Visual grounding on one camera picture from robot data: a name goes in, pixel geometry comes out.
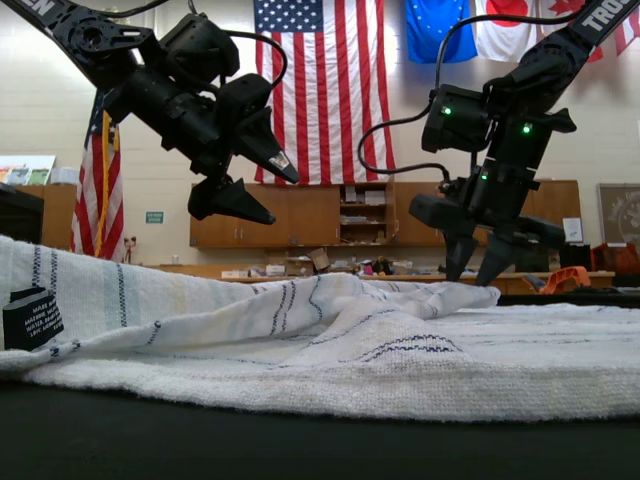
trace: white wall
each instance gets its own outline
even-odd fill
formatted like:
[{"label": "white wall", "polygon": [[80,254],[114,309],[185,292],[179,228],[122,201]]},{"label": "white wall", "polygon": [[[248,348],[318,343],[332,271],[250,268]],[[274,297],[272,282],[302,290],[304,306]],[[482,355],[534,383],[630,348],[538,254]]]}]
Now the white wall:
[{"label": "white wall", "polygon": [[[127,0],[83,0],[95,8],[130,8]],[[222,27],[251,30],[252,1],[197,0],[201,10]],[[139,17],[132,24],[153,27],[159,36],[186,13],[186,1]],[[433,84],[433,65],[407,60],[404,0],[386,1],[388,85],[392,118],[413,115],[423,109]],[[242,70],[254,71],[254,44],[238,41]],[[0,155],[55,154],[58,166],[78,168],[89,120],[94,89],[47,38],[38,34],[7,7],[0,6]],[[503,75],[513,64],[474,59],[446,65],[443,81],[478,88],[486,80]],[[600,242],[596,184],[640,182],[640,41],[616,57],[615,45],[605,45],[605,59],[587,65],[558,104],[567,106],[578,132],[555,134],[540,168],[539,178],[577,179],[580,184],[586,240]],[[444,163],[454,175],[464,175],[466,155],[454,151],[437,157],[420,149],[423,124],[392,129],[399,165],[432,161]],[[190,184],[197,180],[180,154],[165,152],[160,138],[136,118],[122,125],[123,175],[125,180],[125,228],[136,235],[136,261],[167,263],[180,255],[183,263],[259,263],[263,252],[223,250],[200,252],[189,247],[189,216],[186,211]],[[254,166],[236,159],[230,174],[253,181]],[[406,174],[401,180],[437,180],[437,171]],[[165,225],[144,224],[144,212],[164,210]],[[373,252],[362,252],[369,255]],[[419,254],[434,263],[438,249],[399,252]]]}]

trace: wooden cabinet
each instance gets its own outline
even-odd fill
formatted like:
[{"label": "wooden cabinet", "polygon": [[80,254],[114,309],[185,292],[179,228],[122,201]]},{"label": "wooden cabinet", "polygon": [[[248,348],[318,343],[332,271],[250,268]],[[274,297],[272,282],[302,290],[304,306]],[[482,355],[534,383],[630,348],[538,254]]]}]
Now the wooden cabinet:
[{"label": "wooden cabinet", "polygon": [[246,185],[247,191],[275,217],[261,225],[213,215],[191,219],[191,246],[198,248],[281,248],[335,245],[340,242],[339,187]]},{"label": "wooden cabinet", "polygon": [[198,248],[235,247],[238,245],[238,220],[213,215],[202,221],[191,217],[191,246]]},{"label": "wooden cabinet", "polygon": [[340,243],[340,187],[290,187],[288,245]]},{"label": "wooden cabinet", "polygon": [[273,225],[238,220],[238,245],[243,247],[283,247],[289,245],[287,188],[246,185],[247,192],[276,217]]},{"label": "wooden cabinet", "polygon": [[444,246],[444,238],[437,230],[427,227],[409,213],[413,198],[421,193],[436,194],[436,182],[403,182],[395,186],[395,236],[393,245]]},{"label": "wooden cabinet", "polygon": [[580,217],[580,192],[575,180],[543,180],[533,192],[533,216],[562,226],[563,218]]},{"label": "wooden cabinet", "polygon": [[60,250],[71,249],[71,221],[76,205],[75,185],[25,185],[21,192],[42,198],[42,245]]},{"label": "wooden cabinet", "polygon": [[[274,225],[260,225],[214,215],[202,222],[191,220],[194,247],[316,247],[340,245],[341,238],[352,244],[376,245],[380,232],[392,246],[443,247],[444,237],[409,213],[416,195],[437,194],[437,182],[402,182],[358,185],[359,191],[385,191],[385,205],[341,203],[341,187],[276,187],[247,185],[251,193],[276,217]],[[580,217],[580,197],[576,181],[542,181],[531,192],[523,215],[562,224],[567,217]],[[341,215],[366,217],[366,222],[341,223]],[[487,231],[477,229],[475,238],[487,244]]]}]

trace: shelf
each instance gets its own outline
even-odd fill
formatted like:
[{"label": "shelf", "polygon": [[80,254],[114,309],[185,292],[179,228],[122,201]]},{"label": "shelf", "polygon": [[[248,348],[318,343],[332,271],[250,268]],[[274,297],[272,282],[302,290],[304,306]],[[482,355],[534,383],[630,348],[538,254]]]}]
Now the shelf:
[{"label": "shelf", "polygon": [[345,223],[340,223],[340,225],[342,225],[343,227],[350,227],[350,226],[356,226],[356,227],[364,227],[364,226],[368,226],[368,225],[386,225],[387,222],[345,222]]},{"label": "shelf", "polygon": [[386,204],[369,205],[368,203],[341,203],[340,208],[385,208]]},{"label": "shelf", "polygon": [[389,243],[341,243],[340,245],[333,245],[334,247],[346,247],[346,248],[356,248],[356,247],[388,247]]}]

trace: green exit sign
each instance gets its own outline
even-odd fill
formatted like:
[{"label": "green exit sign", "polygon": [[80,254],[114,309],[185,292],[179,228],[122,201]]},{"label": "green exit sign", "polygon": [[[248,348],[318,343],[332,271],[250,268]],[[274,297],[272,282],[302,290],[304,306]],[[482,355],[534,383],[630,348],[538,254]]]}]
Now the green exit sign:
[{"label": "green exit sign", "polygon": [[164,223],[164,212],[147,212],[147,224],[162,225]]}]

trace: table surface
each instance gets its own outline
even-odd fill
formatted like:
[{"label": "table surface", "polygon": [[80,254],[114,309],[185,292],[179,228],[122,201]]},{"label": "table surface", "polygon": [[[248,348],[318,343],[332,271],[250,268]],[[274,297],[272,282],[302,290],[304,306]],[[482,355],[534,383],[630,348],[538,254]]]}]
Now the table surface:
[{"label": "table surface", "polygon": [[[531,273],[530,275],[534,275],[538,278],[549,278],[552,272],[540,272],[540,273]],[[527,273],[503,273],[498,277],[498,280],[519,280],[524,278],[525,275],[529,275]],[[615,273],[613,272],[590,272],[589,278],[613,278]],[[475,274],[465,274],[462,275],[461,279],[464,280],[466,278],[473,279],[475,278]],[[219,278],[216,280],[222,280],[225,282],[237,282],[237,283],[262,283],[262,282],[279,282],[282,280],[293,280],[296,278],[305,278],[305,277],[249,277],[249,278]],[[446,280],[446,276],[443,274],[433,274],[433,275],[386,275],[386,276],[370,276],[363,275],[359,277],[362,280],[383,280],[390,282],[425,282],[425,281],[434,281],[434,282],[444,282]]]},{"label": "table surface", "polygon": [[255,414],[0,382],[0,477],[637,478],[640,418],[429,423]]}]

